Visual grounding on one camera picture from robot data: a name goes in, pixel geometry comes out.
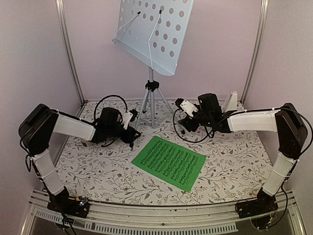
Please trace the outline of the white perforated music stand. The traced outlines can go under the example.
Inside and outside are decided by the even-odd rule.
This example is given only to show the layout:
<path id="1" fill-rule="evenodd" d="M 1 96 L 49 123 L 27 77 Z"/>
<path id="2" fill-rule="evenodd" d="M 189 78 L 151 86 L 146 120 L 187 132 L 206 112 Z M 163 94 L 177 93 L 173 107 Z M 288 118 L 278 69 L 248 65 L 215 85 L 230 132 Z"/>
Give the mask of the white perforated music stand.
<path id="1" fill-rule="evenodd" d="M 113 42 L 147 65 L 149 78 L 136 125 L 146 111 L 156 125 L 155 93 L 167 102 L 154 74 L 173 76 L 187 31 L 192 0 L 121 0 Z"/>

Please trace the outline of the green sheet music page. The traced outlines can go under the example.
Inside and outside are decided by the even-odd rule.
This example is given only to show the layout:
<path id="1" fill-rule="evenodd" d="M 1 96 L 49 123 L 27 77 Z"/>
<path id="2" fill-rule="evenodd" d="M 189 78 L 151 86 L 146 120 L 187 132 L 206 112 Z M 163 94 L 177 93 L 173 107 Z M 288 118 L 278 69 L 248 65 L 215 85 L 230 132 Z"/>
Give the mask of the green sheet music page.
<path id="1" fill-rule="evenodd" d="M 205 159 L 204 155 L 154 136 L 131 164 L 185 192 L 190 192 Z"/>

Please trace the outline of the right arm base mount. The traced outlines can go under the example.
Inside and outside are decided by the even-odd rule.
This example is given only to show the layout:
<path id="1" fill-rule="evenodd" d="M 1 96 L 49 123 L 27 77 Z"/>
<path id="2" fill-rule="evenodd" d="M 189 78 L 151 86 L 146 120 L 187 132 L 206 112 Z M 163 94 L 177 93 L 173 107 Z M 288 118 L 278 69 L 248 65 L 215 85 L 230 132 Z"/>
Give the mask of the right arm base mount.
<path id="1" fill-rule="evenodd" d="M 239 218 L 253 217 L 278 209 L 275 197 L 261 197 L 250 201 L 239 202 L 235 205 L 235 211 Z"/>

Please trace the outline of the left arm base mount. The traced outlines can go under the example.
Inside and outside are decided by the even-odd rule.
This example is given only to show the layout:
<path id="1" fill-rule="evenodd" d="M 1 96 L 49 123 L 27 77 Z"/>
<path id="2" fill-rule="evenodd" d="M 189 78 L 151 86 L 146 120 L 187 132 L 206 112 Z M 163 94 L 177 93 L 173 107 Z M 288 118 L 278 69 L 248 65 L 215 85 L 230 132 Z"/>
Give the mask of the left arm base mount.
<path id="1" fill-rule="evenodd" d="M 87 218 L 90 204 L 89 202 L 84 202 L 80 199 L 77 201 L 67 196 L 53 196 L 50 197 L 47 208 L 52 211 L 62 212 L 65 215 Z"/>

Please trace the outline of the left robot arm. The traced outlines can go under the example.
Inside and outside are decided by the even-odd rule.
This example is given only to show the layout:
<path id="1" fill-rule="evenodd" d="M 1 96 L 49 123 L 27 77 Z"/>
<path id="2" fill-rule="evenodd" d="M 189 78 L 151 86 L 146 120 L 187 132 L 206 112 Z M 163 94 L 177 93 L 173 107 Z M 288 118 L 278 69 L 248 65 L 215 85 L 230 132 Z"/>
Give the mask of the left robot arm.
<path id="1" fill-rule="evenodd" d="M 50 200 L 61 212 L 69 212 L 73 203 L 61 182 L 49 152 L 52 134 L 62 134 L 98 144 L 108 139 L 120 139 L 132 145 L 140 133 L 129 125 L 138 115 L 135 109 L 121 114 L 115 108 L 103 108 L 99 118 L 88 122 L 39 104 L 22 122 L 19 136 L 22 147 L 30 156 Z"/>

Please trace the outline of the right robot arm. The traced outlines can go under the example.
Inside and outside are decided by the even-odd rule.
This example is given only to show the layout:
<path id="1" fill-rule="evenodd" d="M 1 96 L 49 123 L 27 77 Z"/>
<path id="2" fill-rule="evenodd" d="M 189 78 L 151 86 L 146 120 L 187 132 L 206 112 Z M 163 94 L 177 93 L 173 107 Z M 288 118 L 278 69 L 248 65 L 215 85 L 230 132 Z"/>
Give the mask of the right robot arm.
<path id="1" fill-rule="evenodd" d="M 264 213 L 271 207 L 277 192 L 283 190 L 300 157 L 311 147 L 313 127 L 290 102 L 279 107 L 240 111 L 237 101 L 236 92 L 231 92 L 223 103 L 214 93 L 198 96 L 197 103 L 177 98 L 175 106 L 186 116 L 176 120 L 173 114 L 173 123 L 181 125 L 187 132 L 196 132 L 203 127 L 206 138 L 214 137 L 217 132 L 253 131 L 258 133 L 263 145 L 269 143 L 266 137 L 274 140 L 277 156 L 272 160 L 272 170 L 253 202 L 255 212 Z"/>

